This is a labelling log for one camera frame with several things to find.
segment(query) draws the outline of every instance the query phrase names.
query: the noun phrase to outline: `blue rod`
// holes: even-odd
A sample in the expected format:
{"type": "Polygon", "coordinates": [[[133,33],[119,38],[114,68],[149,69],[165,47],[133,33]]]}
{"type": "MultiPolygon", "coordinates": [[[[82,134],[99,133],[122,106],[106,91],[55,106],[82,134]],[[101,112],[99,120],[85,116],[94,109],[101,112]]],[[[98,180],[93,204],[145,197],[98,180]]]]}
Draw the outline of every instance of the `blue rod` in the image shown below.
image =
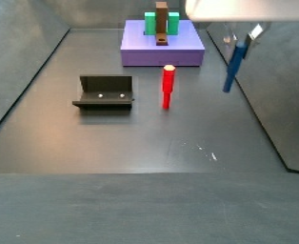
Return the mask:
{"type": "Polygon", "coordinates": [[[234,51],[233,51],[233,55],[230,58],[230,62],[227,65],[227,69],[226,69],[226,80],[225,80],[225,86],[222,91],[223,92],[230,92],[230,86],[233,83],[233,79],[234,76],[237,74],[238,68],[239,68],[239,64],[241,64],[241,60],[243,58],[246,52],[246,45],[243,42],[237,42],[235,46],[234,46],[234,51]]]}

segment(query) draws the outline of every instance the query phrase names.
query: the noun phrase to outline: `purple block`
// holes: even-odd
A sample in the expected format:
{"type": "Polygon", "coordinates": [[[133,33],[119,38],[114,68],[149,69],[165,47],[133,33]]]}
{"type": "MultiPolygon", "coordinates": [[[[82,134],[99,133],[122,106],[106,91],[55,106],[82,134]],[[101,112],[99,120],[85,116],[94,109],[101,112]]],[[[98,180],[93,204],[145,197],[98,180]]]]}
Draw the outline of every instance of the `purple block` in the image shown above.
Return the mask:
{"type": "Polygon", "coordinates": [[[145,21],[126,20],[122,32],[123,66],[199,66],[203,44],[190,20],[178,21],[178,34],[167,35],[167,46],[155,46],[154,35],[143,35],[145,21]]]}

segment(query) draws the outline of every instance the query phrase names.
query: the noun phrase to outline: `green block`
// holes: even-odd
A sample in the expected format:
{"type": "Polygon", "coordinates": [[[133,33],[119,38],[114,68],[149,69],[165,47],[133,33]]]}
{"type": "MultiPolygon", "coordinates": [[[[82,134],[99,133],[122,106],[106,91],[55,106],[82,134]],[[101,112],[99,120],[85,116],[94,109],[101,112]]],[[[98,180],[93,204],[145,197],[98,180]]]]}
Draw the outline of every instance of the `green block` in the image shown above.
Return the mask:
{"type": "Polygon", "coordinates": [[[169,12],[167,15],[167,34],[177,35],[178,29],[178,12],[169,12]]]}
{"type": "Polygon", "coordinates": [[[145,12],[145,35],[154,35],[154,12],[145,12]]]}

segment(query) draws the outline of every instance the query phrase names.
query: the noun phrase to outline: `gray wall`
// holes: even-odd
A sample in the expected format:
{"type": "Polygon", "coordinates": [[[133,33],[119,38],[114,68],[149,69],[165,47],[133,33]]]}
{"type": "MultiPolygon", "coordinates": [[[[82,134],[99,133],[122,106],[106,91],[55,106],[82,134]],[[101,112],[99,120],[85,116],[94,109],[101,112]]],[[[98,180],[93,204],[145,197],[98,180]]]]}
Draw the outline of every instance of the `gray wall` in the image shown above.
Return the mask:
{"type": "Polygon", "coordinates": [[[0,0],[0,120],[66,32],[41,1],[0,0]]]}
{"type": "MultiPolygon", "coordinates": [[[[239,34],[246,27],[238,26],[239,34]]],[[[222,24],[211,24],[207,32],[225,54],[222,24]]],[[[299,22],[271,24],[237,81],[286,166],[299,171],[299,22]]]]}
{"type": "MultiPolygon", "coordinates": [[[[71,28],[122,28],[125,19],[142,19],[145,11],[154,10],[153,0],[42,0],[71,28]]],[[[169,0],[169,10],[181,18],[185,0],[169,0]]]]}

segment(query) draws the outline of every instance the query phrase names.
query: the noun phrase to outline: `red peg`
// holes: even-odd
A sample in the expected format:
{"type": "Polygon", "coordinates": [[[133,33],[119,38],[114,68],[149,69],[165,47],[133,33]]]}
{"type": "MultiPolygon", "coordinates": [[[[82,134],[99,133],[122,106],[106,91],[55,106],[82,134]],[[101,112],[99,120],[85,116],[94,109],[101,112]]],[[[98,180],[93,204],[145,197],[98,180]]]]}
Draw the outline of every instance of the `red peg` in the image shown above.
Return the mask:
{"type": "Polygon", "coordinates": [[[174,87],[174,73],[175,73],[175,67],[173,65],[166,65],[163,67],[163,74],[162,74],[162,92],[163,92],[162,108],[165,110],[169,109],[169,104],[170,104],[170,94],[173,92],[173,87],[174,87]]]}

